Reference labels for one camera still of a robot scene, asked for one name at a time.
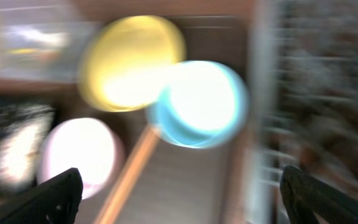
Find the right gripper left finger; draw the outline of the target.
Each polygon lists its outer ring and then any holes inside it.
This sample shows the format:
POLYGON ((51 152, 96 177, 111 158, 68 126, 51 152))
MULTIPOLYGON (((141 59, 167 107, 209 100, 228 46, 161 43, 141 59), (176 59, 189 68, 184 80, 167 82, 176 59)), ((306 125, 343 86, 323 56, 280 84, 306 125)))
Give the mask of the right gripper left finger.
POLYGON ((82 192, 80 172, 70 168, 0 205, 0 224, 74 224, 82 192))

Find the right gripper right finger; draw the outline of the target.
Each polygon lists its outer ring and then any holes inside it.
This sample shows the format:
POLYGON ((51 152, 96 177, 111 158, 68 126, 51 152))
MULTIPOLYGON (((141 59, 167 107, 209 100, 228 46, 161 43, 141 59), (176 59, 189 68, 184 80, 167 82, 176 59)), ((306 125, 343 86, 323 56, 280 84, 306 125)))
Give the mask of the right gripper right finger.
POLYGON ((358 201, 293 166, 285 166, 280 180, 282 201, 292 224, 358 224, 358 201))

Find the white pink bowl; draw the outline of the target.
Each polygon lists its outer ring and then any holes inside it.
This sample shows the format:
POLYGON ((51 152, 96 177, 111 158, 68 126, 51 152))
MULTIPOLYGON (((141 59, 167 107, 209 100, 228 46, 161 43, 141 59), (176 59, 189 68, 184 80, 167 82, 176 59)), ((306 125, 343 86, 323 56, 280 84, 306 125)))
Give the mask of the white pink bowl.
POLYGON ((53 128, 42 144, 37 182, 77 168, 82 198, 87 199, 109 185, 123 163, 123 143, 107 124, 96 118, 69 119, 53 128))

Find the pile of rice scraps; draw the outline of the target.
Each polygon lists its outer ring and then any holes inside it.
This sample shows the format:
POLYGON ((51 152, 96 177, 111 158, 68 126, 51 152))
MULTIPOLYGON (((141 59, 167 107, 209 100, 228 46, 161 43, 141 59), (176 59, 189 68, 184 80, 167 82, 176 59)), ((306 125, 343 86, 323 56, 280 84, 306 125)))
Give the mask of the pile of rice scraps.
POLYGON ((0 140, 0 190, 20 191, 29 188, 35 178, 40 147, 55 119, 49 105, 20 106, 14 120, 3 129, 0 140))

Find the light blue bowl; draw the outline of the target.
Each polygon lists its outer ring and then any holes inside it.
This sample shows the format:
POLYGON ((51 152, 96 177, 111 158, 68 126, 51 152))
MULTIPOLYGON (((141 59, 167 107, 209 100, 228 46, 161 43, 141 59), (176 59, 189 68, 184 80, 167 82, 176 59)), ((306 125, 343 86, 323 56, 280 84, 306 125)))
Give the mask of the light blue bowl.
POLYGON ((173 74, 146 109, 160 138, 193 149, 220 146, 234 138, 250 111, 249 89, 241 76, 207 60, 179 63, 173 74))

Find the grey dishwasher rack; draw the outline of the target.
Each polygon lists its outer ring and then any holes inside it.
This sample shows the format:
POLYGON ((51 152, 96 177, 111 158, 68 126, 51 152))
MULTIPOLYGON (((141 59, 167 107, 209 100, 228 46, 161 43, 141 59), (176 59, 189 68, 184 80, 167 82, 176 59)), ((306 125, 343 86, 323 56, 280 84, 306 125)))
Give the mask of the grey dishwasher rack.
POLYGON ((358 200, 358 1, 259 1, 252 53, 248 221, 289 222, 279 189, 286 166, 358 200))

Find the left wooden chopstick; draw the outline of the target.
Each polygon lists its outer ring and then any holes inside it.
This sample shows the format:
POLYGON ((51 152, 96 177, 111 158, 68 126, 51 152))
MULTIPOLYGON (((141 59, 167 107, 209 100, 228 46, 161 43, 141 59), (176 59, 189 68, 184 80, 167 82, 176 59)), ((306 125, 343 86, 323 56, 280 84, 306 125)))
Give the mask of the left wooden chopstick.
POLYGON ((159 128, 150 124, 145 127, 93 224, 115 223, 154 152, 159 136, 159 128))

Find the black plastic tray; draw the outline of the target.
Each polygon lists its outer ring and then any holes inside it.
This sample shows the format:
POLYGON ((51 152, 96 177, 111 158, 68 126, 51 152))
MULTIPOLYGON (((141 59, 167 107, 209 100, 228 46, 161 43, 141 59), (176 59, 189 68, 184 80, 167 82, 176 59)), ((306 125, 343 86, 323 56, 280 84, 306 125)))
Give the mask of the black plastic tray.
POLYGON ((44 98, 0 95, 0 195, 17 195, 34 186, 40 147, 57 111, 44 98))

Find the brown serving tray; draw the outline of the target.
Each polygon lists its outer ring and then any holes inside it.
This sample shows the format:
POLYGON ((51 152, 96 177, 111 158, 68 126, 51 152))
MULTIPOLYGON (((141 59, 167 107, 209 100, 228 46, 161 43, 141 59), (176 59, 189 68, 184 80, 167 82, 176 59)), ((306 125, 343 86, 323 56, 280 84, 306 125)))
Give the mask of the brown serving tray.
MULTIPOLYGON (((240 18, 173 16, 171 21, 184 33, 188 58, 221 62, 247 78, 248 30, 240 18)), ((223 223, 240 186, 247 142, 245 129, 212 149, 160 141, 116 223, 223 223)))

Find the yellow plate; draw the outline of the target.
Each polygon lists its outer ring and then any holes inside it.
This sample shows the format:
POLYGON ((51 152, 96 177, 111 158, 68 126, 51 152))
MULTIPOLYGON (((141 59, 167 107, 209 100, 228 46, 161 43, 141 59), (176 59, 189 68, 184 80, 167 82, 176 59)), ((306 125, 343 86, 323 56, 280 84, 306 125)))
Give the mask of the yellow plate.
POLYGON ((185 38, 173 22, 159 16, 124 17, 87 46, 78 91, 97 110, 140 110, 156 100, 172 67, 185 58, 185 38))

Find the clear plastic bin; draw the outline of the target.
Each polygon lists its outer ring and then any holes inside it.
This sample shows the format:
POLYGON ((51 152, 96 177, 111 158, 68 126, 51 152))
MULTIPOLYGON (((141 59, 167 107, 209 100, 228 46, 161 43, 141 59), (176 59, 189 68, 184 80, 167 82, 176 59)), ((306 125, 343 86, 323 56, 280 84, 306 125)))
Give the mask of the clear plastic bin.
POLYGON ((0 78, 75 82, 99 27, 72 1, 0 0, 0 78))

